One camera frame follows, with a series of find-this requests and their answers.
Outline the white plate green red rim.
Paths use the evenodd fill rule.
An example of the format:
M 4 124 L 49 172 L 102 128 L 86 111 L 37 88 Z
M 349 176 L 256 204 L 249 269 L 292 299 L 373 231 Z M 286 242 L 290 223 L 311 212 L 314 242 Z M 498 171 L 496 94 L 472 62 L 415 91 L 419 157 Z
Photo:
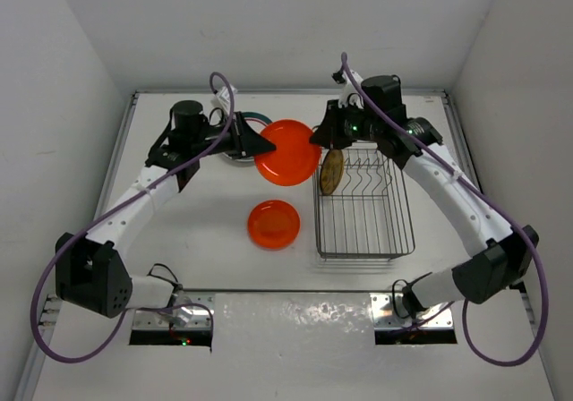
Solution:
M 245 120 L 242 112 L 235 112 L 228 136 L 220 143 L 222 154 L 234 161 L 254 160 L 277 149 Z

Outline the orange plate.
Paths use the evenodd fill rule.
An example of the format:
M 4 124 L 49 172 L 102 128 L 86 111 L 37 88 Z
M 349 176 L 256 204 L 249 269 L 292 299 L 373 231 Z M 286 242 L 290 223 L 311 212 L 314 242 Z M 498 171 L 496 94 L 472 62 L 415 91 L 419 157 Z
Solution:
M 292 244 L 301 228 L 297 210 L 283 200 L 266 200 L 255 206 L 248 219 L 251 240 L 263 249 L 280 250 Z
M 312 130 L 300 121 L 283 119 L 266 126 L 261 136 L 276 149 L 256 156 L 261 176 L 279 186 L 295 186 L 308 180 L 321 160 L 321 147 L 310 143 Z

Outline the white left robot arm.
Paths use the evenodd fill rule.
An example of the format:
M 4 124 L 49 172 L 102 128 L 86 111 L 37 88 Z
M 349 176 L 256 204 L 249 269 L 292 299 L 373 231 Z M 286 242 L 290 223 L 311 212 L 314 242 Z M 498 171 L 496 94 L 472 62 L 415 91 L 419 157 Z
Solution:
M 211 124 L 201 103 L 175 103 L 138 177 L 114 207 L 77 240 L 70 234 L 58 240 L 58 297 L 108 318 L 128 309 L 166 308 L 176 283 L 151 275 L 132 276 L 124 264 L 139 232 L 186 187 L 198 172 L 201 158 L 225 153 L 241 159 L 274 150 L 276 146 L 241 113 L 223 115 L 218 124 Z

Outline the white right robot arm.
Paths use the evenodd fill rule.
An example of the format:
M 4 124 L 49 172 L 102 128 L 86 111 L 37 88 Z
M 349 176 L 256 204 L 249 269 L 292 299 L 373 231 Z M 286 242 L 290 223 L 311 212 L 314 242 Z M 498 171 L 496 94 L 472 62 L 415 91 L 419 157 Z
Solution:
M 407 283 L 401 309 L 415 317 L 438 303 L 481 304 L 519 281 L 532 261 L 530 249 L 538 244 L 538 234 L 531 226 L 512 227 L 499 210 L 472 192 L 472 183 L 455 166 L 435 127 L 407 115 L 399 78 L 362 79 L 342 70 L 332 77 L 343 90 L 328 101 L 310 142 L 324 149 L 345 149 L 357 141 L 375 144 L 433 200 L 468 255 L 464 262 Z

